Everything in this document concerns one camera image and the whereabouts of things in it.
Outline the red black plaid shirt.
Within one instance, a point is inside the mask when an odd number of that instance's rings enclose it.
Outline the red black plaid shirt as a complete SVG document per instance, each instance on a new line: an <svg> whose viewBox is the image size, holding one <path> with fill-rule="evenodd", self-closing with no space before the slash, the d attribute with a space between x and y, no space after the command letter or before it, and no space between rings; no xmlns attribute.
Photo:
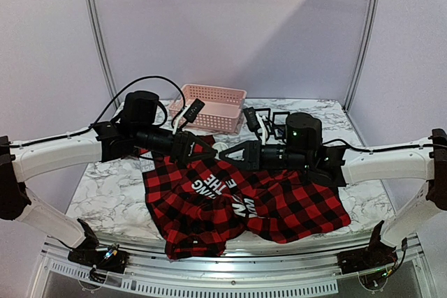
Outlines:
<svg viewBox="0 0 447 298"><path fill-rule="evenodd" d="M218 257L251 232L278 244L350 224L339 193L297 170L247 171L218 159L171 163L146 149L145 203L171 260Z"/></svg>

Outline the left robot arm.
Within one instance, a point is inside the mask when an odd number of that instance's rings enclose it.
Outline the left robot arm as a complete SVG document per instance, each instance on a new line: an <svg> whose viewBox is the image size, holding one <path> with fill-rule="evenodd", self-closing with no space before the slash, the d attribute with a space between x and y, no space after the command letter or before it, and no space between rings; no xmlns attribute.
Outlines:
<svg viewBox="0 0 447 298"><path fill-rule="evenodd" d="M81 131L28 142L1 137L1 219L26 223L76 251L89 266L99 265L104 252L89 225L41 200L25 183L56 170L133 156L139 149L182 165L216 156L217 151L193 133L156 124L159 108L158 95L134 91L113 119L95 121Z"/></svg>

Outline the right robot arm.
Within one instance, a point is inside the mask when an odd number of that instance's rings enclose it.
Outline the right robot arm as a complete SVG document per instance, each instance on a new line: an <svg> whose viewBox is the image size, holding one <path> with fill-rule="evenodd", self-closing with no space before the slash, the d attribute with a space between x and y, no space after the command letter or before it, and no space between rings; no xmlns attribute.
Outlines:
<svg viewBox="0 0 447 298"><path fill-rule="evenodd" d="M441 128L404 144L354 147L342 139L324 142L321 120L294 112L287 115L283 134L275 137L285 143L267 144L269 132L262 118L252 108L244 113L258 139L219 152L221 160L241 170L297 170L330 188L385 179L424 182L391 219L374 227L369 246L361 253L366 267L376 267L423 223L446 210L446 131Z"/></svg>

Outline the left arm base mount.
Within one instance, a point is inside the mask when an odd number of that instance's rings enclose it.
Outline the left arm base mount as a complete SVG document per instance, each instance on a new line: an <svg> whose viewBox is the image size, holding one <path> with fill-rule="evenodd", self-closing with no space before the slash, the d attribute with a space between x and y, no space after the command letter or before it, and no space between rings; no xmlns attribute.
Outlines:
<svg viewBox="0 0 447 298"><path fill-rule="evenodd" d="M94 240L85 240L68 254L70 262L90 267L88 278L96 283L105 283L108 272L123 274L129 257L119 244L100 246Z"/></svg>

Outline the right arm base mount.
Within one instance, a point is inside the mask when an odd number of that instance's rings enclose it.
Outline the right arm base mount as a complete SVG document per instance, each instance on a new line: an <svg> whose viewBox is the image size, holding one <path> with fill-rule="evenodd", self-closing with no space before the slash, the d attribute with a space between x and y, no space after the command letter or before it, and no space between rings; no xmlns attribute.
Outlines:
<svg viewBox="0 0 447 298"><path fill-rule="evenodd" d="M359 273L360 284L367 290L381 289L388 279L402 266L408 240L403 238L401 259L396 248L389 247L379 237L371 237L368 246L337 254L337 265L343 274Z"/></svg>

